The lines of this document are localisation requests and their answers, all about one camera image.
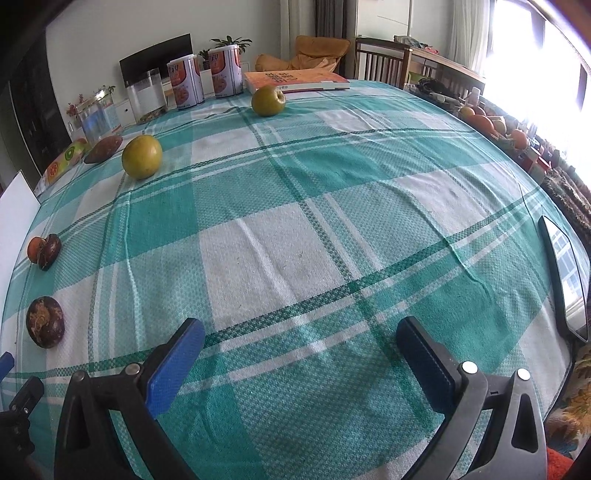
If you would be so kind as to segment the dark mangosteen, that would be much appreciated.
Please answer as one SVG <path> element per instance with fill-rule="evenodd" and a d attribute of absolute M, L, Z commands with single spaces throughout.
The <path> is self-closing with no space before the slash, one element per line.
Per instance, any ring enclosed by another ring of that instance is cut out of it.
<path fill-rule="evenodd" d="M 26 313 L 26 328 L 32 341 L 43 349 L 58 345 L 65 332 L 64 313 L 50 296 L 35 299 Z"/>
<path fill-rule="evenodd" d="M 61 250 L 61 240 L 56 234 L 49 234 L 39 248 L 37 265 L 42 271 L 51 268 Z"/>

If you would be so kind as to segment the small orange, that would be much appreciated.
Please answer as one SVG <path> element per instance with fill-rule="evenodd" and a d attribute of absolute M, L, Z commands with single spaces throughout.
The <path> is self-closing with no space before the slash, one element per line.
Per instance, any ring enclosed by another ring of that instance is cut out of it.
<path fill-rule="evenodd" d="M 45 246 L 45 239 L 39 236 L 33 237 L 27 245 L 27 257 L 33 264 L 38 262 L 39 253 Z"/>

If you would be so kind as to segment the green apple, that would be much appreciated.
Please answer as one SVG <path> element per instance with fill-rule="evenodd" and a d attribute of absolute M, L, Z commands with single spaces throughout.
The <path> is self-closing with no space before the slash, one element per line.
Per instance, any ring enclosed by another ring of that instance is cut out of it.
<path fill-rule="evenodd" d="M 131 140 L 122 153 L 122 167 L 134 180 L 144 180 L 154 175 L 161 164 L 162 147 L 150 135 L 140 135 Z"/>
<path fill-rule="evenodd" d="M 266 85 L 252 95 L 252 110 L 262 117 L 276 116 L 286 107 L 283 91 L 273 85 Z"/>

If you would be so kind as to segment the orange fuzzy cloth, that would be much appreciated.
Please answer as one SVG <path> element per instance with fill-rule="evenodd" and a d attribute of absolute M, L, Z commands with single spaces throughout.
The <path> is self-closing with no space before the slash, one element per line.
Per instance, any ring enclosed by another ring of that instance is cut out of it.
<path fill-rule="evenodd" d="M 574 461 L 560 452 L 547 448 L 547 479 L 562 480 L 572 467 Z"/>

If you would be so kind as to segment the black smartphone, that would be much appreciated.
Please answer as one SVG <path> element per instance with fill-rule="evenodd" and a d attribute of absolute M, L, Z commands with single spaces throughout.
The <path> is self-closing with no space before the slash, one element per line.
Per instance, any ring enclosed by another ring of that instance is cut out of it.
<path fill-rule="evenodd" d="M 587 344 L 590 320 L 582 269 L 567 234 L 542 215 L 538 227 L 544 242 L 553 290 L 557 329 L 561 336 Z"/>

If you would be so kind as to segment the fruit print pouch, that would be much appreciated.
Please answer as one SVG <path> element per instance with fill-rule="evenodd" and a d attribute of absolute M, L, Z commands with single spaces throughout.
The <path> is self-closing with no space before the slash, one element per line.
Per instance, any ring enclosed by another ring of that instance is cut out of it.
<path fill-rule="evenodd" d="M 79 138 L 73 141 L 48 165 L 33 190 L 34 195 L 39 197 L 65 173 L 77 165 L 89 149 L 90 145 L 85 138 Z"/>

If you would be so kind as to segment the far reddish sweet potato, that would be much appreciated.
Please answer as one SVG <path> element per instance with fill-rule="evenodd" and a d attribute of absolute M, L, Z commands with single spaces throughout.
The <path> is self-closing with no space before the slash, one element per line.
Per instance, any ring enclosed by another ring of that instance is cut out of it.
<path fill-rule="evenodd" d="M 99 140 L 84 158 L 85 164 L 99 164 L 110 159 L 120 148 L 123 138 L 111 135 Z"/>

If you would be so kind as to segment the red flower vase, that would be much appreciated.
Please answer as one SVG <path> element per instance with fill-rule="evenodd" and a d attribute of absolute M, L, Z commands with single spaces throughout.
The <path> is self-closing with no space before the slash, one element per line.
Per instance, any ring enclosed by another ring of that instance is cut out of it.
<path fill-rule="evenodd" d="M 80 112 L 82 111 L 86 102 L 86 98 L 83 94 L 79 94 L 77 100 L 74 103 L 69 103 L 66 108 L 66 114 L 72 119 L 77 119 Z"/>

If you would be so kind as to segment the clear jar gold lid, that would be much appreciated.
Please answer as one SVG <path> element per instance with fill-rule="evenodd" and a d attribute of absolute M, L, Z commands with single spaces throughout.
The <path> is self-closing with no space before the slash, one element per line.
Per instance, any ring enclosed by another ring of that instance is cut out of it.
<path fill-rule="evenodd" d="M 118 134 L 122 126 L 112 99 L 112 91 L 103 87 L 76 107 L 76 116 L 90 145 Z"/>

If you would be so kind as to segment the clear canister black lid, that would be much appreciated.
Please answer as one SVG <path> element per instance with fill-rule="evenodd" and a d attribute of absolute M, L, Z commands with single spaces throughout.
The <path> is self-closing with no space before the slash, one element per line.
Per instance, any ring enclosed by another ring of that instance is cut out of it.
<path fill-rule="evenodd" d="M 147 71 L 140 80 L 129 85 L 126 91 L 137 124 L 147 123 L 167 111 L 158 69 Z"/>

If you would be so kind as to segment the teal plaid tablecloth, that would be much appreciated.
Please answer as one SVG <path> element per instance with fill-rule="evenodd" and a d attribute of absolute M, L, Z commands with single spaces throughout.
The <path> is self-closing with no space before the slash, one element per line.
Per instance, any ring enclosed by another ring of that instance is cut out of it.
<path fill-rule="evenodd" d="M 479 132 L 363 81 L 270 118 L 242 95 L 144 131 L 158 172 L 76 166 L 29 231 L 59 236 L 55 263 L 20 256 L 11 276 L 1 401 L 42 380 L 31 437 L 45 475 L 70 376 L 143 361 L 190 317 L 204 350 L 160 423 L 203 479 L 401 477 L 441 421 L 394 341 L 409 315 L 484 372 L 528 369 L 550 411 L 572 355 L 538 220 L 566 220 Z M 42 296 L 64 313 L 51 349 L 26 328 Z"/>

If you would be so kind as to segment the left red white can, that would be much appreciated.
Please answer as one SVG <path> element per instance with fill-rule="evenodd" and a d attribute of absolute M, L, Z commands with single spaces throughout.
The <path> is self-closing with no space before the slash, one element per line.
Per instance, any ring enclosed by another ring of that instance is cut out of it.
<path fill-rule="evenodd" d="M 184 110 L 204 103 L 197 57 L 194 54 L 182 56 L 166 64 L 178 110 Z"/>

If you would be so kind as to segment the black television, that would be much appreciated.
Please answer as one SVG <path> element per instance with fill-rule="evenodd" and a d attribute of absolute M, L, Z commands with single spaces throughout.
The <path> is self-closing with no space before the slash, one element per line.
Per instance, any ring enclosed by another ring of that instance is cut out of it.
<path fill-rule="evenodd" d="M 168 76 L 167 64 L 180 57 L 192 54 L 190 33 L 162 41 L 119 61 L 124 87 L 139 82 L 144 75 L 157 69 L 161 78 Z"/>

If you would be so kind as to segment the right red white can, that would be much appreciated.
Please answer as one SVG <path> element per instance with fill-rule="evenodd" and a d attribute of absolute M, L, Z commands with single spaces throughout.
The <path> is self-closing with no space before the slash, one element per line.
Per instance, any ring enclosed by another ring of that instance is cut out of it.
<path fill-rule="evenodd" d="M 208 62 L 216 98 L 242 94 L 242 65 L 237 45 L 212 48 L 208 51 Z"/>

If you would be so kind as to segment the orange lounge chair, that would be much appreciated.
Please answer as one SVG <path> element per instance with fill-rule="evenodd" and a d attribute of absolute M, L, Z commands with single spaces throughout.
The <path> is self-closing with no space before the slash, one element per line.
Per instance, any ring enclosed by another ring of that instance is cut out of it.
<path fill-rule="evenodd" d="M 348 39 L 298 35 L 295 55 L 288 61 L 267 54 L 256 59 L 256 72 L 322 69 L 335 72 L 339 61 L 349 51 Z"/>

